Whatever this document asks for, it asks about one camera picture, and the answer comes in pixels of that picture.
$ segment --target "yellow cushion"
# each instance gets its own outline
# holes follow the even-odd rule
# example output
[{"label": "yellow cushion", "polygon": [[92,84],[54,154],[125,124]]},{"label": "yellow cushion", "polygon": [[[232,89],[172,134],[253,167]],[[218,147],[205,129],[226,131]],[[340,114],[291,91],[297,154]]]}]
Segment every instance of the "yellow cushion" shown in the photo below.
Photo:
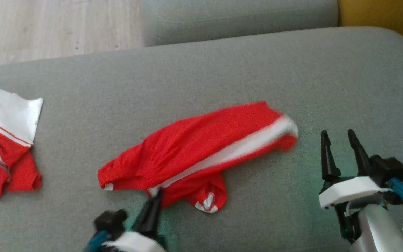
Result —
[{"label": "yellow cushion", "polygon": [[385,27],[403,35],[403,0],[338,0],[341,26]]}]

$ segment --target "gray sofa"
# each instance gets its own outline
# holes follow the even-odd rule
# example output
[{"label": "gray sofa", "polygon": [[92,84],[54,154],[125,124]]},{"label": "gray sofa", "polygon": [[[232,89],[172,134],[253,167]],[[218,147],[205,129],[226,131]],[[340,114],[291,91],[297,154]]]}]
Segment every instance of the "gray sofa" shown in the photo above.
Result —
[{"label": "gray sofa", "polygon": [[[403,162],[403,37],[381,28],[10,64],[0,88],[45,99],[32,149],[43,186],[0,200],[0,251],[80,251],[108,209],[126,209],[131,222],[147,196],[101,190],[97,170],[155,130],[221,107],[265,100],[296,121],[298,143],[226,171],[228,201],[215,214],[185,201],[166,208],[169,251],[346,251],[334,211],[319,207],[320,132],[328,129],[344,175],[356,174],[350,128],[370,155]],[[402,227],[403,207],[389,210]]]},{"label": "gray sofa", "polygon": [[143,0],[144,45],[334,27],[336,0]]}]

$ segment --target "red and white clothing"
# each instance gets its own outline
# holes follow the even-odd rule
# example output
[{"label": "red and white clothing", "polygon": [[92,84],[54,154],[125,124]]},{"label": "red and white clothing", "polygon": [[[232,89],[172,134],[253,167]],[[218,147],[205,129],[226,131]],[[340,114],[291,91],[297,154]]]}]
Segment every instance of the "red and white clothing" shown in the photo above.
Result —
[{"label": "red and white clothing", "polygon": [[163,207],[186,199],[217,212],[227,193],[221,171],[271,150],[287,151],[298,137],[293,120],[266,102],[226,107],[168,125],[98,171],[105,190],[165,188]]},{"label": "red and white clothing", "polygon": [[43,99],[25,100],[0,89],[0,197],[11,191],[37,190],[41,175],[29,151]]}]

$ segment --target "wooden floor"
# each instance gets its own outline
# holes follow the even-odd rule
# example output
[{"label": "wooden floor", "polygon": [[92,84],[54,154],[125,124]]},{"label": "wooden floor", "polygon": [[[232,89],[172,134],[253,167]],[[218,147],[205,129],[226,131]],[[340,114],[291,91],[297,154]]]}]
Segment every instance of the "wooden floor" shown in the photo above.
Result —
[{"label": "wooden floor", "polygon": [[0,0],[0,65],[139,47],[139,0]]}]

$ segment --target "robotic arm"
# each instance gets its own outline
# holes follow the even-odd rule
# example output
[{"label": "robotic arm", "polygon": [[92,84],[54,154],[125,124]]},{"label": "robotic arm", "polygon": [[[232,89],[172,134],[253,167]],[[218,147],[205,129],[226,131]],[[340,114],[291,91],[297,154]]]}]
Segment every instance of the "robotic arm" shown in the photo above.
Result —
[{"label": "robotic arm", "polygon": [[321,133],[321,207],[335,208],[340,234],[349,252],[403,251],[403,236],[387,212],[387,205],[403,204],[403,164],[396,158],[371,158],[353,130],[349,142],[357,161],[357,177],[341,177],[326,131]]},{"label": "robotic arm", "polygon": [[125,231],[123,222],[127,213],[106,211],[94,220],[96,233],[84,252],[166,252],[166,241],[158,235],[160,206],[163,190],[147,200],[132,231]]}]

